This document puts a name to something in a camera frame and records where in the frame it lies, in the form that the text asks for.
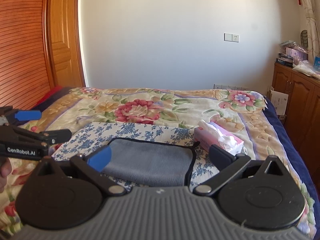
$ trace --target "metal screw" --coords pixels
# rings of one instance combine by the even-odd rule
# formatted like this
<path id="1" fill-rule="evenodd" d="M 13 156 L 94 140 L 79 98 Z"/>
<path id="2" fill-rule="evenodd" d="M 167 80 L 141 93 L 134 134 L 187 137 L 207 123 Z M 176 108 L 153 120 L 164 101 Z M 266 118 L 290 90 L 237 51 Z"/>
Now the metal screw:
<path id="1" fill-rule="evenodd" d="M 112 194 L 121 194 L 125 191 L 124 187 L 120 185 L 113 185 L 108 188 L 109 192 Z"/>
<path id="2" fill-rule="evenodd" d="M 210 193 L 212 191 L 212 188 L 208 185 L 199 185 L 196 187 L 196 191 L 202 194 Z"/>

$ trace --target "blue bed border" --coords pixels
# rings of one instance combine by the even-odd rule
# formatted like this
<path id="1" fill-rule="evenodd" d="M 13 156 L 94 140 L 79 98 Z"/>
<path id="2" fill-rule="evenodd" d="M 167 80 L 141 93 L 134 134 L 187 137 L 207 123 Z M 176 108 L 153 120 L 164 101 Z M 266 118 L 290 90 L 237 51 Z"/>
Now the blue bed border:
<path id="1" fill-rule="evenodd" d="M 304 182 L 307 186 L 307 190 L 310 194 L 310 196 L 315 200 L 315 203 L 313 205 L 314 208 L 314 214 L 315 214 L 315 220 L 316 220 L 316 229 L 317 233 L 314 239 L 318 239 L 320 237 L 320 202 L 318 198 L 318 193 L 316 190 L 315 185 L 312 182 L 310 173 L 304 164 L 301 156 L 296 151 L 296 149 L 293 147 L 292 142 L 290 141 L 283 125 L 281 124 L 280 120 L 278 119 L 276 115 L 276 110 L 273 106 L 273 104 L 270 102 L 269 99 L 267 99 L 268 102 L 268 108 L 266 108 L 263 113 L 268 119 L 269 123 L 273 126 L 276 133 L 278 134 L 278 138 L 280 142 L 282 143 L 284 150 L 287 153 L 288 159 L 290 163 L 292 164 L 295 171 L 299 174 L 300 179 L 302 182 Z"/>

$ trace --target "human hand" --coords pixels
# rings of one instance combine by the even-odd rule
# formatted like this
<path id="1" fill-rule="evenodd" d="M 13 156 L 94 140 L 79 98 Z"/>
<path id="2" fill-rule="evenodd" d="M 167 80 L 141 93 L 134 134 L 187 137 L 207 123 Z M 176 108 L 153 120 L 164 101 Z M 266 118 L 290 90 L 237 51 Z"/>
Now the human hand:
<path id="1" fill-rule="evenodd" d="M 4 186 L 7 184 L 7 176 L 12 171 L 12 166 L 9 158 L 0 157 L 0 193 L 4 191 Z"/>

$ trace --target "red flower pattern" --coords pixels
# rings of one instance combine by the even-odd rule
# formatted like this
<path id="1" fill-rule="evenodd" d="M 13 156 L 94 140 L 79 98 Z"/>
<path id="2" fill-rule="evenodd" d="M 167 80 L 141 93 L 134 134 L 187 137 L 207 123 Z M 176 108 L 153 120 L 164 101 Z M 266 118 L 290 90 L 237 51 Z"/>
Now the red flower pattern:
<path id="1" fill-rule="evenodd" d="M 32 132 L 36 132 L 38 130 L 38 127 L 37 126 L 32 126 L 31 128 L 30 128 L 30 131 L 32 131 Z"/>
<path id="2" fill-rule="evenodd" d="M 17 177 L 17 179 L 15 180 L 14 183 L 12 183 L 12 186 L 17 186 L 17 185 L 23 185 L 25 184 L 25 182 L 27 181 L 27 179 L 30 177 L 31 172 L 29 172 L 28 174 L 24 174 L 24 175 L 20 175 L 19 177 Z"/>
<path id="3" fill-rule="evenodd" d="M 115 111 L 116 121 L 153 124 L 160 117 L 161 106 L 151 100 L 135 99 L 118 107 Z"/>
<path id="4" fill-rule="evenodd" d="M 7 216 L 15 217 L 16 216 L 15 201 L 10 202 L 10 204 L 4 208 L 4 212 L 7 214 Z"/>

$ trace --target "curtain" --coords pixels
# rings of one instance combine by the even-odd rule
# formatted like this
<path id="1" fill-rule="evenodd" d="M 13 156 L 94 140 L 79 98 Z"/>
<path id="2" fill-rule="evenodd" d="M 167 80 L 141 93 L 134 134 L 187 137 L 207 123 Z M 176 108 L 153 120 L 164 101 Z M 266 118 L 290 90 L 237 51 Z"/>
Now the curtain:
<path id="1" fill-rule="evenodd" d="M 316 24 L 315 1 L 301 0 L 304 6 L 307 19 L 308 44 L 309 44 L 309 62 L 313 64 L 315 56 L 320 54 L 319 32 Z"/>

